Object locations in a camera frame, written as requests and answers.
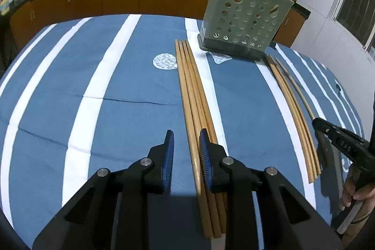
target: striped tablecloth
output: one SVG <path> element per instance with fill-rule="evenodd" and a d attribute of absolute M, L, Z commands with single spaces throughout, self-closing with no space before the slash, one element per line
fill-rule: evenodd
<path fill-rule="evenodd" d="M 262 61 L 200 50 L 200 25 L 153 15 L 73 20 L 42 29 L 14 60 L 0 85 L 0 195 L 4 214 L 27 245 L 97 169 L 127 168 L 171 129 L 171 195 L 150 196 L 151 249 L 210 249 L 174 63 L 174 40 L 186 38 L 219 144 L 248 167 L 279 169 L 331 222 L 342 187 L 337 173 L 345 178 L 348 160 L 340 155 L 342 164 L 331 164 L 308 184 L 295 124 L 269 69 Z M 283 46 L 266 51 L 291 72 L 316 116 L 363 136 L 359 115 L 331 71 Z"/>

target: bundle of chopsticks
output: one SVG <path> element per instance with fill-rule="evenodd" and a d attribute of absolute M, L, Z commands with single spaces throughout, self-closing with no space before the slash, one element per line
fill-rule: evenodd
<path fill-rule="evenodd" d="M 205 237 L 220 238 L 226 232 L 226 194 L 213 194 L 205 186 L 199 157 L 199 134 L 206 128 L 210 141 L 218 143 L 201 78 L 189 42 L 175 41 L 177 67 L 198 205 Z"/>
<path fill-rule="evenodd" d="M 286 74 L 290 82 L 292 83 L 293 87 L 296 89 L 299 96 L 301 97 L 312 119 L 314 119 L 314 115 L 312 114 L 312 111 L 310 107 L 308 106 L 306 99 L 304 98 L 301 90 L 299 89 L 299 86 L 290 76 L 287 69 L 280 63 L 278 59 L 274 59 L 272 56 L 266 56 L 266 60 L 273 75 L 275 76 L 277 83 L 279 84 L 279 87 L 292 113 L 292 117 L 297 128 L 298 136 L 301 141 L 303 155 L 304 155 L 305 162 L 306 162 L 307 177 L 308 177 L 309 183 L 312 183 L 314 180 L 316 180 L 318 175 L 321 174 L 321 168 L 320 168 L 320 163 L 318 160 L 318 155 L 316 153 L 314 142 L 310 134 L 309 127 L 306 123 L 305 117 L 302 113 L 302 110 L 296 100 L 296 97 L 294 96 L 293 91 L 290 88 L 288 81 L 286 80 L 284 74 L 281 72 L 280 67 L 283 70 L 283 72 Z"/>

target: table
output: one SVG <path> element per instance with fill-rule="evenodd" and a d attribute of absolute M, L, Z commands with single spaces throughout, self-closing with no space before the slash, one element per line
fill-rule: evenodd
<path fill-rule="evenodd" d="M 201 229 L 178 71 L 173 61 L 154 64 L 160 54 L 175 56 L 174 40 L 186 38 L 219 144 L 248 167 L 276 167 L 331 222 L 347 158 L 332 150 L 337 162 L 309 185 L 296 127 L 269 69 L 200 50 L 200 26 L 199 20 L 155 15 L 72 20 L 42 29 L 14 60 L 0 85 L 1 207 L 29 247 L 95 171 L 127 168 L 171 129 L 171 195 L 150 195 L 151 249 L 210 249 Z M 330 70 L 284 46 L 266 52 L 301 84 L 316 116 L 363 136 L 359 115 Z"/>

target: metal bolt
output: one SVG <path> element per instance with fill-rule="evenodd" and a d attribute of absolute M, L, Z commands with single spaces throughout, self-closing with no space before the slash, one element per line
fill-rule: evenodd
<path fill-rule="evenodd" d="M 272 166 L 267 168 L 266 172 L 267 172 L 267 174 L 269 174 L 271 176 L 275 176 L 278 173 L 278 171 L 275 168 L 273 168 Z"/>
<path fill-rule="evenodd" d="M 147 166 L 147 165 L 150 165 L 151 162 L 152 162 L 152 160 L 151 160 L 150 158 L 143 158 L 143 159 L 141 160 L 141 165 L 143 165 L 143 166 Z"/>
<path fill-rule="evenodd" d="M 108 174 L 108 170 L 105 168 L 102 168 L 102 169 L 99 169 L 96 173 L 99 177 L 104 177 Z"/>
<path fill-rule="evenodd" d="M 234 160 L 232 157 L 224 157 L 223 158 L 223 163 L 226 164 L 226 165 L 231 165 L 234 163 Z"/>

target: white stripe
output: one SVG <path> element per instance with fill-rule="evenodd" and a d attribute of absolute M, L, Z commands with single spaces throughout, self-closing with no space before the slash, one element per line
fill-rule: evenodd
<path fill-rule="evenodd" d="M 349 116 L 348 112 L 346 111 L 346 108 L 345 108 L 343 102 L 342 102 L 341 99 L 338 97 L 338 95 L 334 92 L 334 90 L 333 90 L 331 84 L 329 84 L 329 82 L 328 82 L 327 77 L 326 77 L 325 74 L 321 71 L 321 69 L 320 69 L 319 66 L 316 64 L 316 62 L 315 62 L 313 59 L 310 59 L 310 60 L 311 60 L 312 63 L 315 65 L 316 69 L 319 70 L 320 74 L 321 74 L 322 77 L 325 79 L 325 81 L 326 81 L 328 87 L 331 89 L 331 91 L 333 92 L 334 96 L 335 96 L 335 97 L 337 98 L 337 100 L 340 102 L 342 108 L 344 109 L 344 112 L 345 112 L 346 116 L 348 117 L 349 123 L 350 123 L 350 125 L 351 125 L 351 127 L 352 127 L 352 131 L 356 134 L 357 131 L 356 131 L 356 129 L 354 128 L 353 122 L 351 121 L 350 116 Z"/>
<path fill-rule="evenodd" d="M 326 91 L 324 90 L 323 86 L 320 84 L 318 78 L 316 77 L 316 75 L 314 74 L 314 72 L 310 69 L 310 67 L 308 66 L 308 64 L 306 63 L 306 61 L 299 55 L 298 52 L 294 51 L 294 53 L 301 59 L 302 63 L 305 65 L 305 67 L 307 68 L 307 70 L 310 72 L 310 74 L 312 75 L 312 77 L 314 78 L 316 84 L 318 84 L 320 90 L 322 91 L 323 95 L 327 98 L 327 100 L 331 103 L 332 105 L 332 108 L 334 110 L 334 112 L 336 113 L 336 116 L 337 118 L 339 119 L 340 121 L 340 125 L 342 128 L 346 128 L 341 116 L 340 116 L 340 113 L 339 111 L 337 110 L 337 107 L 335 105 L 335 103 L 333 103 L 332 99 L 327 95 Z"/>
<path fill-rule="evenodd" d="M 298 81 L 300 82 L 300 84 L 302 85 L 303 89 L 306 91 L 307 95 L 310 97 L 311 101 L 312 101 L 312 104 L 314 104 L 314 107 L 316 109 L 316 111 L 318 112 L 318 117 L 326 120 L 326 116 L 324 115 L 323 113 L 323 110 L 322 108 L 320 107 L 316 97 L 312 94 L 312 92 L 310 91 L 309 87 L 306 85 L 305 81 L 303 80 L 303 78 L 301 77 L 300 73 L 298 72 L 298 70 L 295 68 L 295 66 L 293 65 L 293 63 L 290 61 L 290 59 L 285 55 L 285 53 L 280 49 L 279 45 L 276 44 L 276 49 L 277 51 L 279 52 L 279 54 L 282 56 L 282 58 L 286 61 L 286 63 L 288 64 L 288 66 L 290 67 L 290 69 L 293 71 L 293 73 L 295 74 L 295 76 L 297 77 Z"/>
<path fill-rule="evenodd" d="M 224 147 L 228 155 L 228 148 L 226 146 L 226 139 L 224 133 L 223 122 L 219 110 L 218 101 L 216 99 L 215 87 L 213 85 L 211 70 L 207 60 L 206 51 L 199 48 L 197 35 L 199 34 L 198 25 L 195 19 L 185 18 L 185 28 L 187 33 L 187 40 L 193 52 L 196 66 L 198 67 L 199 75 L 202 80 L 204 93 L 209 105 L 213 126 L 215 128 L 217 142 Z"/>
<path fill-rule="evenodd" d="M 66 32 L 52 50 L 46 55 L 46 57 L 39 64 L 38 68 L 34 72 L 33 76 L 26 85 L 24 91 L 19 97 L 16 106 L 12 112 L 9 120 L 9 125 L 6 129 L 3 154 L 1 157 L 0 165 L 0 192 L 1 192 L 1 203 L 3 206 L 3 212 L 9 223 L 13 226 L 11 207 L 9 202 L 9 169 L 11 166 L 12 152 L 14 140 L 18 131 L 18 125 L 25 112 L 27 104 L 29 103 L 32 94 L 38 86 L 40 80 L 46 73 L 48 67 L 50 67 L 53 60 L 57 57 L 61 49 L 65 44 L 72 38 L 72 36 L 78 31 L 78 29 L 85 24 L 90 18 L 82 19 L 75 26 L 73 26 L 68 32 Z"/>
<path fill-rule="evenodd" d="M 300 168 L 302 176 L 302 184 L 304 190 L 304 196 L 306 200 L 316 209 L 316 200 L 315 200 L 315 190 L 314 183 L 309 184 L 307 167 L 305 158 L 302 151 L 301 141 L 298 136 L 296 124 L 294 123 L 292 113 L 290 112 L 289 106 L 286 103 L 284 94 L 282 93 L 279 85 L 277 84 L 275 78 L 269 71 L 268 67 L 264 64 L 262 60 L 256 62 L 256 66 L 259 68 L 259 71 L 263 75 L 263 78 L 267 82 L 268 87 L 270 88 L 276 103 L 279 107 L 281 115 L 284 119 L 286 128 L 288 129 L 290 139 L 292 140 L 294 152 L 297 156 L 298 165 Z"/>
<path fill-rule="evenodd" d="M 8 74 L 4 78 L 3 83 L 0 85 L 0 97 L 3 94 L 3 92 L 4 92 L 5 86 L 8 84 L 8 82 L 11 79 L 11 77 L 13 76 L 14 72 L 17 70 L 17 68 L 22 63 L 22 61 L 25 59 L 25 57 L 30 53 L 30 51 L 35 47 L 35 45 L 37 43 L 39 43 L 41 41 L 41 39 L 44 38 L 46 36 L 46 34 L 52 30 L 52 28 L 54 26 L 56 26 L 56 24 L 53 24 L 53 25 L 49 26 L 47 29 L 45 29 L 43 31 L 43 33 L 40 34 L 40 36 L 38 36 L 37 39 L 35 39 L 35 41 L 33 41 L 29 45 L 29 47 L 27 47 L 25 49 L 25 51 L 19 56 L 19 58 L 17 59 L 17 61 L 13 64 L 12 68 L 9 70 Z"/>
<path fill-rule="evenodd" d="M 356 120 L 356 123 L 357 123 L 358 128 L 359 128 L 359 134 L 360 134 L 360 136 L 363 137 L 361 125 L 360 125 L 360 123 L 359 123 L 359 121 L 358 121 L 357 116 L 355 115 L 355 113 L 354 113 L 354 111 L 353 111 L 353 108 L 350 106 L 348 100 L 347 100 L 346 97 L 345 97 L 343 87 L 341 86 L 341 84 L 340 84 L 337 80 L 335 80 L 335 82 L 341 87 L 341 89 L 342 89 L 342 90 L 341 90 L 342 97 L 344 98 L 345 102 L 346 102 L 347 105 L 349 106 L 349 109 L 350 109 L 351 113 L 353 114 L 354 119 Z"/>
<path fill-rule="evenodd" d="M 129 15 L 98 64 L 79 105 L 65 156 L 62 206 L 85 184 L 96 122 L 109 81 L 140 15 Z"/>

